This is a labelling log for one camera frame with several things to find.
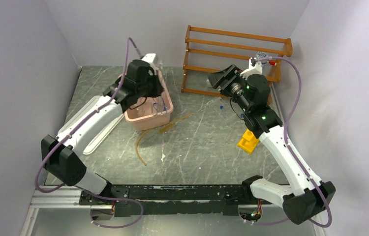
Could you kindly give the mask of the blue safety glasses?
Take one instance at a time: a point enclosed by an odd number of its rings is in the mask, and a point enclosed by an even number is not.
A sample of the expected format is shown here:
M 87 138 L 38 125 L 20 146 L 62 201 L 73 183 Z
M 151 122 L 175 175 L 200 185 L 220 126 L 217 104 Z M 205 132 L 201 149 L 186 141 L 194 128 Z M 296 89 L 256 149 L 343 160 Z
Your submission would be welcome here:
M 154 102 L 152 105 L 152 114 L 153 115 L 161 115 L 167 112 L 167 107 L 163 104 L 159 104 Z

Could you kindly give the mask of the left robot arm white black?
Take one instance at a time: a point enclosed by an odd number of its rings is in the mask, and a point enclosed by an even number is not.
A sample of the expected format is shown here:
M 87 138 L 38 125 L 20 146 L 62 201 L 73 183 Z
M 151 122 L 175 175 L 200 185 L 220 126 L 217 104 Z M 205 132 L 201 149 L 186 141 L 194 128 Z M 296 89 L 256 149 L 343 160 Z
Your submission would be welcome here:
M 86 146 L 111 121 L 125 113 L 140 98 L 161 96 L 159 62 L 142 57 L 131 61 L 81 119 L 57 137 L 41 140 L 42 167 L 67 186 L 89 192 L 99 204 L 110 202 L 112 184 L 89 170 L 79 158 Z

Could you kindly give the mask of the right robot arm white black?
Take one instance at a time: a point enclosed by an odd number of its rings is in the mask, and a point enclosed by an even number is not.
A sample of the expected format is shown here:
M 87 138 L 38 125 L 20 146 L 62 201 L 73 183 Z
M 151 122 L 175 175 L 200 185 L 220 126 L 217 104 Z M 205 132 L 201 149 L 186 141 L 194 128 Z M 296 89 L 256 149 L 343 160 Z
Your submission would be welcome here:
M 268 105 L 271 92 L 268 80 L 261 74 L 243 77 L 235 65 L 208 75 L 212 88 L 230 97 L 243 111 L 244 123 L 253 136 L 267 148 L 288 180 L 288 186 L 278 185 L 263 177 L 247 179 L 241 191 L 242 199 L 252 204 L 261 199 L 283 209 L 288 220 L 302 224 L 326 211 L 327 228 L 332 223 L 329 207 L 336 189 L 332 182 L 322 179 L 307 165 L 289 141 L 287 128 L 276 112 Z

